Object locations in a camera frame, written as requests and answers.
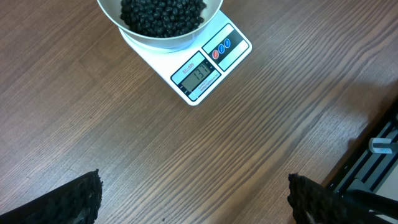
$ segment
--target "bowl rim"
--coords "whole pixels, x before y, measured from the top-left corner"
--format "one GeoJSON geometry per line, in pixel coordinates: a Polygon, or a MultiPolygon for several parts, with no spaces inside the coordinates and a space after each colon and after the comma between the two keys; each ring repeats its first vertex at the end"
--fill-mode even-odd
{"type": "Polygon", "coordinates": [[[176,36],[176,37],[148,37],[148,36],[145,36],[145,35],[142,35],[142,34],[137,34],[137,33],[133,32],[133,31],[131,31],[131,30],[129,30],[129,29],[123,27],[123,26],[120,26],[119,23],[116,22],[116,21],[104,10],[104,7],[103,7],[102,4],[100,3],[100,0],[97,0],[97,2],[98,2],[98,4],[99,4],[99,6],[101,7],[102,11],[106,14],[106,16],[107,16],[114,24],[116,24],[116,25],[117,25],[118,27],[120,27],[122,30],[124,30],[124,31],[126,31],[126,32],[128,32],[128,33],[130,33],[130,34],[133,34],[133,35],[136,35],[136,36],[138,36],[138,37],[145,38],[145,39],[149,39],[149,40],[175,40],[175,39],[179,39],[179,38],[182,38],[182,37],[187,37],[187,36],[193,34],[194,32],[200,30],[200,28],[206,26],[207,23],[209,23],[209,22],[216,16],[216,14],[218,13],[218,11],[221,9],[221,5],[223,4],[223,1],[224,1],[224,0],[220,0],[220,3],[218,4],[218,7],[217,7],[216,12],[210,17],[209,20],[207,20],[207,22],[201,24],[197,29],[195,29],[195,30],[193,30],[193,31],[191,31],[191,32],[189,32],[189,33],[186,33],[186,34],[180,35],[180,36],[176,36]]]}

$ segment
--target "scale button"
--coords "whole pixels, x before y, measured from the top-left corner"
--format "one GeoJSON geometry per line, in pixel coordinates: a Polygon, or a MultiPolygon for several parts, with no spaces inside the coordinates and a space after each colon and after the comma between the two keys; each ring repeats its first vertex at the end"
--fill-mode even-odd
{"type": "Polygon", "coordinates": [[[220,56],[220,55],[219,55],[219,53],[218,53],[218,50],[214,50],[214,51],[213,51],[213,59],[217,60],[219,56],[220,56]]]}
{"type": "Polygon", "coordinates": [[[226,48],[229,48],[231,46],[231,41],[229,39],[224,40],[224,45],[226,48]]]}
{"type": "Polygon", "coordinates": [[[218,46],[218,52],[219,52],[220,54],[223,54],[223,53],[225,52],[225,47],[224,47],[224,45],[220,44],[220,46],[218,46]]]}

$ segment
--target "white bowl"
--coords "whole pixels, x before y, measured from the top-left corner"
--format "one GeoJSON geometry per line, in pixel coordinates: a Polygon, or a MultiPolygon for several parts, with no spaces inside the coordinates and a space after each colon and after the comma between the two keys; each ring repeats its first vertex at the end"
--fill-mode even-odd
{"type": "Polygon", "coordinates": [[[197,38],[205,29],[206,25],[216,16],[216,13],[219,11],[223,3],[223,0],[203,0],[203,2],[207,4],[207,7],[201,13],[202,18],[204,18],[205,21],[200,24],[196,30],[178,37],[156,38],[140,35],[129,30],[129,27],[120,19],[122,9],[121,0],[97,1],[107,17],[110,18],[111,21],[122,29],[130,38],[144,45],[162,49],[175,49],[193,42],[193,40],[195,40],[195,38],[197,38]]]}

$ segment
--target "black beans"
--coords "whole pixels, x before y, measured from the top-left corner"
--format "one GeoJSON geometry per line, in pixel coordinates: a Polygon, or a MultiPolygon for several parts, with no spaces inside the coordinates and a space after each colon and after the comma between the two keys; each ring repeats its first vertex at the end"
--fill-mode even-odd
{"type": "Polygon", "coordinates": [[[155,18],[155,19],[160,18],[160,13],[159,13],[159,12],[155,12],[155,13],[154,13],[154,18],[155,18]]]}
{"type": "Polygon", "coordinates": [[[165,2],[160,2],[160,3],[159,3],[159,7],[161,7],[161,8],[166,7],[166,3],[165,3],[165,2]]]}
{"type": "Polygon", "coordinates": [[[130,12],[131,12],[130,6],[123,6],[122,7],[122,13],[130,13],[130,12]]]}
{"type": "Polygon", "coordinates": [[[168,38],[187,34],[204,22],[203,0],[121,0],[120,19],[138,34],[168,38]]]}
{"type": "Polygon", "coordinates": [[[178,15],[178,9],[177,8],[173,8],[173,15],[178,15]]]}

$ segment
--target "scale platform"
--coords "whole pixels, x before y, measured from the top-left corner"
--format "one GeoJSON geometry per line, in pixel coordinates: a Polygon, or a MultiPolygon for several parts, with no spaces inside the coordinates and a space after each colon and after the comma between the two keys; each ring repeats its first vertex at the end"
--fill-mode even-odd
{"type": "Polygon", "coordinates": [[[124,40],[189,105],[202,102],[252,50],[250,41],[221,11],[188,46],[158,49],[124,40]]]}

